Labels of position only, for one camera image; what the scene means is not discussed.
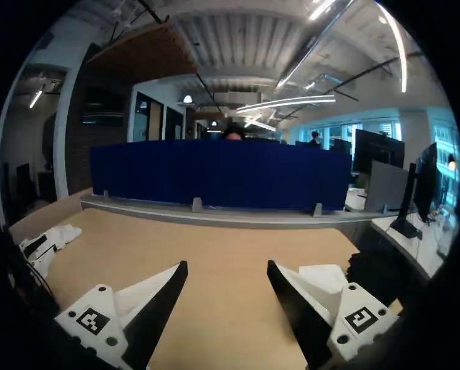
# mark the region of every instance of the desk privacy screen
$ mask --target desk privacy screen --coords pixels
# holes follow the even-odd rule
[[[203,206],[342,210],[351,157],[255,141],[145,141],[91,149],[93,193]]]

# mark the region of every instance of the wooden desk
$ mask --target wooden desk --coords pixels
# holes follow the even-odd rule
[[[87,209],[65,220],[83,234],[57,254],[48,282],[65,308],[103,283],[118,290],[186,260],[189,276],[150,361],[152,369],[304,369],[266,275],[357,250],[334,229],[189,226]]]

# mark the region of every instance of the brick wall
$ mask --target brick wall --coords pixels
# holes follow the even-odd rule
[[[95,86],[125,96],[122,127],[84,125],[81,119],[84,91]],[[133,84],[119,81],[108,75],[97,73],[83,64],[76,80],[69,113],[65,138],[65,166],[69,194],[91,187],[89,150],[94,146],[120,144],[127,141],[130,95]]]

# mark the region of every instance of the dark hair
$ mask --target dark hair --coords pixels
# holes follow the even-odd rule
[[[223,134],[221,134],[221,138],[226,139],[227,136],[230,134],[237,134],[242,138],[242,140],[245,139],[245,132],[240,126],[232,125],[232,126],[227,127],[226,130],[223,131]]]

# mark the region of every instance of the person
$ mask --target person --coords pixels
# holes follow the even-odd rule
[[[312,131],[312,140],[309,142],[309,146],[312,148],[321,148],[319,143],[319,134],[317,131]]]
[[[226,140],[244,140],[245,133],[243,129],[238,126],[230,126],[223,132],[221,138]]]

